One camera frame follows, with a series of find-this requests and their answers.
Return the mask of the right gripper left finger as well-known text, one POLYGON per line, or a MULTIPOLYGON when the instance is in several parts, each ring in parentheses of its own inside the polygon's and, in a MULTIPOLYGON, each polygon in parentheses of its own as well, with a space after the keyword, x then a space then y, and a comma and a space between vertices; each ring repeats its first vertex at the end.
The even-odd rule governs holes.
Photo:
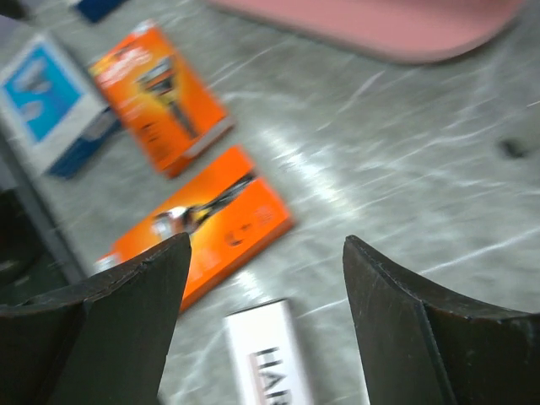
POLYGON ((181 233, 1 308, 4 404, 155 404, 192 249, 181 233))

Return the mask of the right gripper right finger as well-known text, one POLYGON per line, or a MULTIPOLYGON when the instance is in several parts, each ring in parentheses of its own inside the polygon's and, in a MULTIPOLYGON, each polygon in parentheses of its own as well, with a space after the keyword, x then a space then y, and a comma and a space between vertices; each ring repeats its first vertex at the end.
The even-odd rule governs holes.
POLYGON ((354 235, 343 275, 371 403, 538 403, 538 314, 458 294, 354 235))

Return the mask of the pink three-tier shelf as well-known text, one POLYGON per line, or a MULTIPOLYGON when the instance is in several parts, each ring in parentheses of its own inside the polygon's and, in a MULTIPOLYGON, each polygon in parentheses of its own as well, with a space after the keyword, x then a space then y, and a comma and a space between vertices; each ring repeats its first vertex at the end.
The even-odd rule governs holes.
POLYGON ((523 1, 216 1, 214 6, 404 64, 442 62, 491 41, 523 1))

